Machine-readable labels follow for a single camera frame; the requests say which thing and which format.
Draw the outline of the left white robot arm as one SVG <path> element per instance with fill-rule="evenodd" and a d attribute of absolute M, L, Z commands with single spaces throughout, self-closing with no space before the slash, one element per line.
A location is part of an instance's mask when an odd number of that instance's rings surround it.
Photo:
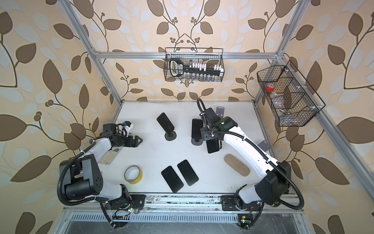
<path fill-rule="evenodd" d="M 109 204 L 112 210 L 142 209 L 145 195 L 130 195 L 123 184 L 104 181 L 99 169 L 100 159 L 114 147 L 138 147 L 139 136 L 110 136 L 94 139 L 89 147 L 60 164 L 57 197 L 66 206 L 89 201 Z"/>

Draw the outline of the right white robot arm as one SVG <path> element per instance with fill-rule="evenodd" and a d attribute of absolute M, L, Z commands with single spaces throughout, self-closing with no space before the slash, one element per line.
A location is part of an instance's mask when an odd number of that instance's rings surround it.
<path fill-rule="evenodd" d="M 230 117 L 220 118 L 212 108 L 199 107 L 200 117 L 206 124 L 210 139 L 224 141 L 233 147 L 251 165 L 257 173 L 258 181 L 245 185 L 237 193 L 237 207 L 261 201 L 268 205 L 282 204 L 294 210 L 304 208 L 304 197 L 291 180 L 291 166 L 285 160 L 280 162 L 268 155 L 254 143 L 243 130 Z M 292 205 L 281 199 L 289 188 L 293 188 L 298 196 L 299 203 Z"/>

